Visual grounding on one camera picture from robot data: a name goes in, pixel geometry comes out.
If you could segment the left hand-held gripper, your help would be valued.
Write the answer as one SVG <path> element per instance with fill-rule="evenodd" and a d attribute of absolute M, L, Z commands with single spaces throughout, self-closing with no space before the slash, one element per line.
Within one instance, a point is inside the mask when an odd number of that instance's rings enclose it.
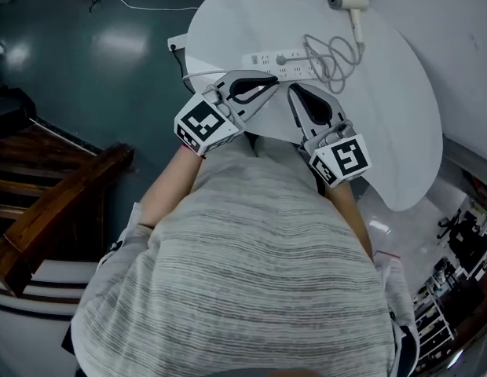
<path fill-rule="evenodd" d="M 174 132 L 197 156 L 228 144 L 278 90 L 278 78 L 256 70 L 229 71 L 194 93 L 174 118 Z"/>

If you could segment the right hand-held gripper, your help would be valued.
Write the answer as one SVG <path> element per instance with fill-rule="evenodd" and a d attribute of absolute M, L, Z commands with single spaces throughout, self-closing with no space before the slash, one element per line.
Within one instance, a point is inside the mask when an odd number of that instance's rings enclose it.
<path fill-rule="evenodd" d="M 302 147 L 309 154 L 309 167 L 329 188 L 360 177 L 372 167 L 364 138 L 357 134 L 338 100 L 310 84 L 292 83 L 287 100 L 297 127 L 303 133 Z M 322 131 L 313 136 L 311 131 Z"/>

